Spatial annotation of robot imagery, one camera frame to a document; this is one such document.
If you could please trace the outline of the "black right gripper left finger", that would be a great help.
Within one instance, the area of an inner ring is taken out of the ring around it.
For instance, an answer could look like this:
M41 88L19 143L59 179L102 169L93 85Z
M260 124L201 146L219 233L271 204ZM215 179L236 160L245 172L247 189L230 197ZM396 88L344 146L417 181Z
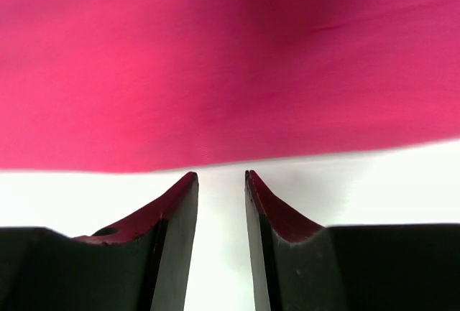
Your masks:
M182 310L198 211L198 176L90 236L1 230L3 310Z

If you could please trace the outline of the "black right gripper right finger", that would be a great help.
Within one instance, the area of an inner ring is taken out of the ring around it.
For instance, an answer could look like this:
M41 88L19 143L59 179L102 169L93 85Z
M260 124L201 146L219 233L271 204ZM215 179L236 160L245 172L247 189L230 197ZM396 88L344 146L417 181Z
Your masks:
M459 226L324 227L245 174L257 310L457 310Z

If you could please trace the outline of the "pink trousers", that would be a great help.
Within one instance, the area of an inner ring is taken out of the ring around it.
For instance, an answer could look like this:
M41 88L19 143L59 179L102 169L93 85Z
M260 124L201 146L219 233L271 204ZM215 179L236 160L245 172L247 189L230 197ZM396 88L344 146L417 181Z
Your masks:
M459 137L459 0L1 0L1 168Z

